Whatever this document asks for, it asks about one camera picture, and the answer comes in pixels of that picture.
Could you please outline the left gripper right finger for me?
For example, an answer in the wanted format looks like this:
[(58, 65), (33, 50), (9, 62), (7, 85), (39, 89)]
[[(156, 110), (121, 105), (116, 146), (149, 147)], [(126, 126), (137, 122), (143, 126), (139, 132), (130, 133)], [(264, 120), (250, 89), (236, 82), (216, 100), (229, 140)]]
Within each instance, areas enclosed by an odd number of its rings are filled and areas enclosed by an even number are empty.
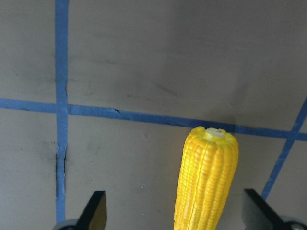
[(254, 189), (244, 189), (242, 221), (247, 230), (287, 230), (286, 223)]

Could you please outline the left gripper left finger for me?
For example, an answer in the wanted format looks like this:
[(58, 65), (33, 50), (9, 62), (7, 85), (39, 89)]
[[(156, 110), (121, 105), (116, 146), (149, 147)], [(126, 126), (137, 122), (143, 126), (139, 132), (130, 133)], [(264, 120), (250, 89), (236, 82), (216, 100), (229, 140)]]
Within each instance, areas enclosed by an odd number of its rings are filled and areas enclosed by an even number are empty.
[(76, 230), (104, 230), (107, 222), (106, 193), (95, 191), (76, 225)]

